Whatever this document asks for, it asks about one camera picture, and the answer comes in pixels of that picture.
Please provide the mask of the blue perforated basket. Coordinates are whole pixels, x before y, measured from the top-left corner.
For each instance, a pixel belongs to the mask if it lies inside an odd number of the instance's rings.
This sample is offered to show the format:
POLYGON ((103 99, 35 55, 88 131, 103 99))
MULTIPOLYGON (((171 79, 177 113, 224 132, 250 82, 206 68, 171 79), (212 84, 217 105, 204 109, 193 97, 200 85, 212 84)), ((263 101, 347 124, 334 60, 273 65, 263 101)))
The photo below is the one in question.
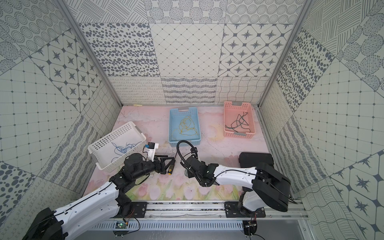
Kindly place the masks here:
POLYGON ((181 140, 197 146, 201 142, 201 129, 196 107, 174 108, 170 110, 169 144, 175 148, 181 140))

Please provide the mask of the right circuit board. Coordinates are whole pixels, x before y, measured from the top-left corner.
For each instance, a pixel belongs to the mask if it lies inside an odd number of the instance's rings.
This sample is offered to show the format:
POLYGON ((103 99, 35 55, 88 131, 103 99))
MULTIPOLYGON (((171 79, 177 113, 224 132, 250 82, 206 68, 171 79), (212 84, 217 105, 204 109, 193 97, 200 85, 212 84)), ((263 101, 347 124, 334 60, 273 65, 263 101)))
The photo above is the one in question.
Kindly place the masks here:
POLYGON ((243 230, 246 236, 254 236, 258 229, 258 224, 256 220, 243 221, 243 230))

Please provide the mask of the left circuit board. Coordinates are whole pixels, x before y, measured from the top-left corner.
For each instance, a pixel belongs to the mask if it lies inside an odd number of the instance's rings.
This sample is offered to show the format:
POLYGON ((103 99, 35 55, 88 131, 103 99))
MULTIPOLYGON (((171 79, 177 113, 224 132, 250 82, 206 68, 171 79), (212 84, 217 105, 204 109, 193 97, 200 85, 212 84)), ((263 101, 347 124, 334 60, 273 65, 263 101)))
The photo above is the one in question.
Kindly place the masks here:
POLYGON ((116 222, 115 229, 126 229, 127 224, 125 222, 116 222))

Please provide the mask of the aluminium rail frame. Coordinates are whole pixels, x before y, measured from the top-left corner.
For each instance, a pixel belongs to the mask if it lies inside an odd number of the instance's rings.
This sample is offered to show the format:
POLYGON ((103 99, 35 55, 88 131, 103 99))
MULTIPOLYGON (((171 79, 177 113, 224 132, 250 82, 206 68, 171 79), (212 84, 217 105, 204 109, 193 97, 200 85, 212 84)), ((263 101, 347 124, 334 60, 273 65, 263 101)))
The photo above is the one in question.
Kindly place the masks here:
MULTIPOLYGON (((227 218, 224 202, 228 201, 146 201, 147 211, 140 220, 250 220, 251 218, 227 218)), ((290 204, 287 212, 279 212, 263 207, 265 218, 260 220, 308 220, 308 214, 302 202, 290 204)))

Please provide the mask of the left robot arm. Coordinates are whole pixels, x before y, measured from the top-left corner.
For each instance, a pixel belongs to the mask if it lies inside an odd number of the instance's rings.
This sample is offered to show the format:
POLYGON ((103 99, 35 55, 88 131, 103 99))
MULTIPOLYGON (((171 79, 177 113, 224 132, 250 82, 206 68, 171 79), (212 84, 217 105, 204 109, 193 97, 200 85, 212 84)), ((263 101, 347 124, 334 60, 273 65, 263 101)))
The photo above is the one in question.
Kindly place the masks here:
POLYGON ((133 214, 131 199, 126 193, 137 185, 137 179, 151 173, 166 174, 174 165, 173 157, 155 156, 147 161, 142 154, 126 157, 123 167, 97 190, 56 210, 40 211, 25 240, 73 240, 94 225, 115 217, 133 214))

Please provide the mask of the circuit board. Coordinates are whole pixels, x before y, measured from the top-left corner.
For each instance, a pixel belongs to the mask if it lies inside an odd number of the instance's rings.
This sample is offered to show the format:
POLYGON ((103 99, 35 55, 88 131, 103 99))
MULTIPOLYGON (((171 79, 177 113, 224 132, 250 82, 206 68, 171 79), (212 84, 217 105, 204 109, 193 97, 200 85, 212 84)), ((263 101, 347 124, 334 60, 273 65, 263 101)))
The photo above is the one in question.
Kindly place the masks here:
POLYGON ((246 236, 254 236, 258 229, 258 224, 256 220, 243 221, 243 230, 246 236))
POLYGON ((126 229, 127 224, 125 222, 116 222, 115 229, 126 229))

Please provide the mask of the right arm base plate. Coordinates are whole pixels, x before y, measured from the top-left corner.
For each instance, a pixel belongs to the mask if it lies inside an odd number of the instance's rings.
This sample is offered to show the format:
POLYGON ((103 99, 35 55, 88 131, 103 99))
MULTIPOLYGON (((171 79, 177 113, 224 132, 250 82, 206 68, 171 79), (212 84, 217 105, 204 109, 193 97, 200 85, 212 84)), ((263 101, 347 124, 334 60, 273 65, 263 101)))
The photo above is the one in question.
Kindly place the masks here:
POLYGON ((227 218, 265 218, 266 213, 264 208, 259 208, 255 211, 250 211, 241 206, 239 202, 224 202, 224 208, 227 218))

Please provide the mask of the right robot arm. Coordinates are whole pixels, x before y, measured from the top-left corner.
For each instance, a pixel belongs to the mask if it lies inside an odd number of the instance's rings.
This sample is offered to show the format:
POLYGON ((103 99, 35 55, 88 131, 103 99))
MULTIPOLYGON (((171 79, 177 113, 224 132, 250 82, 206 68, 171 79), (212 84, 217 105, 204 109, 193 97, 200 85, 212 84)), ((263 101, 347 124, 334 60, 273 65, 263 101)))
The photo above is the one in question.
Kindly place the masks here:
POLYGON ((241 197, 240 206, 248 211, 268 206, 287 212, 290 201, 291 181, 266 163, 250 168, 232 168, 201 162, 195 155, 181 157, 181 164, 188 177, 195 178, 201 187, 233 185, 251 189, 241 197))

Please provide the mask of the black yellow screwdriver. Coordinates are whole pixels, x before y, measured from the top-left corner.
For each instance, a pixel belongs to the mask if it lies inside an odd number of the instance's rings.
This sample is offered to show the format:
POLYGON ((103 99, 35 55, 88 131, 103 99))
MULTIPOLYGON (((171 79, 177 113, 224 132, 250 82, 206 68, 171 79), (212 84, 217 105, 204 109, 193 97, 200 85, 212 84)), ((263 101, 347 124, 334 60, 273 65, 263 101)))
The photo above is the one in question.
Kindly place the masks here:
POLYGON ((175 167, 175 163, 176 163, 176 160, 174 158, 172 158, 168 164, 168 175, 172 175, 174 167, 175 167))

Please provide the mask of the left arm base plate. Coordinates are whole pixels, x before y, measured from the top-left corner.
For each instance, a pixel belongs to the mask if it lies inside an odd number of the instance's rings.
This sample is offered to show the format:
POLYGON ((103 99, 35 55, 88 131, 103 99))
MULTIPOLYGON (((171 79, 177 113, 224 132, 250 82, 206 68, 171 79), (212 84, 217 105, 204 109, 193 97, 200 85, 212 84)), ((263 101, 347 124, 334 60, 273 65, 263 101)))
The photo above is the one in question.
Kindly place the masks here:
POLYGON ((120 207, 114 218, 144 218, 148 202, 131 202, 120 207))

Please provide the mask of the white perforated basket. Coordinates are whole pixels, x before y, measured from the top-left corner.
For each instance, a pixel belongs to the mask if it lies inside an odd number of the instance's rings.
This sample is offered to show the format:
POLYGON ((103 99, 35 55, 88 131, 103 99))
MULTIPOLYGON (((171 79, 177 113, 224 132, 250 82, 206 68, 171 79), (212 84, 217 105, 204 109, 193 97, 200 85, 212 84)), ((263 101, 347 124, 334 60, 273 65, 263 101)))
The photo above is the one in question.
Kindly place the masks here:
POLYGON ((147 138, 133 122, 113 130, 88 146, 88 151, 100 171, 111 173, 120 167, 126 157, 140 153, 147 138))

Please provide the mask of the pink perforated basket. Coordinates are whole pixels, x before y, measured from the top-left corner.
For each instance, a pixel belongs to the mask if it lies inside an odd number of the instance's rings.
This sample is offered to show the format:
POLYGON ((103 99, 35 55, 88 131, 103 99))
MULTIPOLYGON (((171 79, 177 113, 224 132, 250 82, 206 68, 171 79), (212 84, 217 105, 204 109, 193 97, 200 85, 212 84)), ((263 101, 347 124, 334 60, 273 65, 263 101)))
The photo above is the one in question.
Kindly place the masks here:
POLYGON ((224 102, 224 137, 251 139, 256 134, 253 107, 245 102, 224 102))

